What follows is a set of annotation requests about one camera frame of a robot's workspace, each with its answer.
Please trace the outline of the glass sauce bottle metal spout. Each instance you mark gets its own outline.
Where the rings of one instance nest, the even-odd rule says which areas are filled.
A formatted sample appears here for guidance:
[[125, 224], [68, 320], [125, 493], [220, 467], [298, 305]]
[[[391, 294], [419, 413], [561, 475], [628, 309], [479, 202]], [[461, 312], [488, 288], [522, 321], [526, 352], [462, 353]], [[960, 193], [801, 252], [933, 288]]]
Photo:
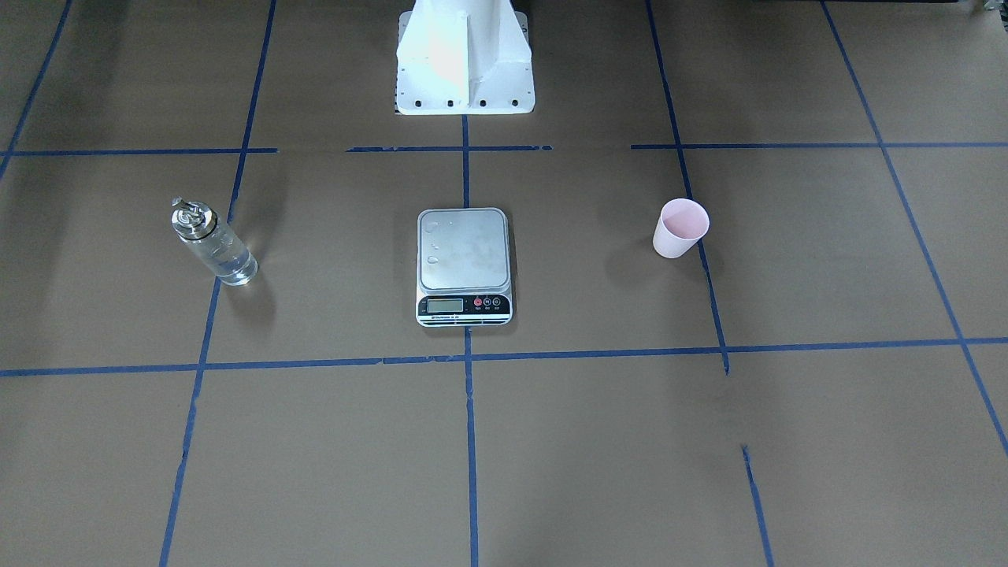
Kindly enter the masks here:
[[180, 242], [221, 284], [245, 286], [256, 276], [257, 259], [215, 209], [176, 197], [170, 223]]

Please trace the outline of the digital kitchen scale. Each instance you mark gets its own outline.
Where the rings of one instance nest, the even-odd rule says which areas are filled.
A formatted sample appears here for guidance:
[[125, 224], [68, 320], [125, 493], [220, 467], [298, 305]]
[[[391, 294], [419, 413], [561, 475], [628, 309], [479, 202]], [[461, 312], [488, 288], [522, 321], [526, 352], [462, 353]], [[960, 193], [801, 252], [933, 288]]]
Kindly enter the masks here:
[[514, 315], [507, 215], [495, 207], [417, 217], [415, 319], [428, 328], [496, 326]]

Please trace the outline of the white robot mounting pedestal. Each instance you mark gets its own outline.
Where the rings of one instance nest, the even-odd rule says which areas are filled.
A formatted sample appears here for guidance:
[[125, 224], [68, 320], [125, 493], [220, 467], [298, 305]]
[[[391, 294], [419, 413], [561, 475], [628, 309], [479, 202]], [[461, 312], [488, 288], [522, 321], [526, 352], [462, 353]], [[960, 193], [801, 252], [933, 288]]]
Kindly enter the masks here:
[[527, 14], [511, 1], [415, 1], [398, 18], [396, 111], [407, 116], [532, 113]]

